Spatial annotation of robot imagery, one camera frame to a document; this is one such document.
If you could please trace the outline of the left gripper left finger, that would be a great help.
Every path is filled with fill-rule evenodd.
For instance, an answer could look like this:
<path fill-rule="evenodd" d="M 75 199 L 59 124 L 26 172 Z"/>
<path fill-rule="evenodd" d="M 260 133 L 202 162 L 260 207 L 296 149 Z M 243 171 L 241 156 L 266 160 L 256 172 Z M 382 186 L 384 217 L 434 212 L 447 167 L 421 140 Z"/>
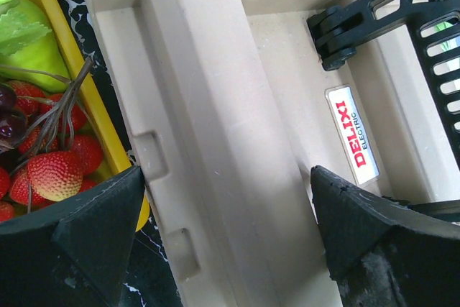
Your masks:
<path fill-rule="evenodd" d="M 117 306 L 143 198 L 132 166 L 1 223 L 1 305 Z"/>

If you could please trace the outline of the tan plastic tool box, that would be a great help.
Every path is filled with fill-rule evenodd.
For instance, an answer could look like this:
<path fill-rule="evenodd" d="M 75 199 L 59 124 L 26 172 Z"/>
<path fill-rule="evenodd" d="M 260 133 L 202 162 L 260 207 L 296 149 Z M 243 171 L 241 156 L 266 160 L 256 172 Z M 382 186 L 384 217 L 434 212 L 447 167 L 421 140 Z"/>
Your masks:
<path fill-rule="evenodd" d="M 315 165 L 377 195 L 459 197 L 398 28 L 326 72 L 307 18 L 354 0 L 86 0 L 184 306 L 340 306 Z"/>

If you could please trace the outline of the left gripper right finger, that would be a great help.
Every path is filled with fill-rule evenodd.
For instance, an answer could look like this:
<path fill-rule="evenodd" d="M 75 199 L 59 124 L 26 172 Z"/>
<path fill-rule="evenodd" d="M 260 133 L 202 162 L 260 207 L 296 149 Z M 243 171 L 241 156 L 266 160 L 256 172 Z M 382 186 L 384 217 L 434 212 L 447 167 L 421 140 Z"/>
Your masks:
<path fill-rule="evenodd" d="M 310 184 L 344 306 L 459 305 L 459 201 L 376 196 L 320 165 Z"/>

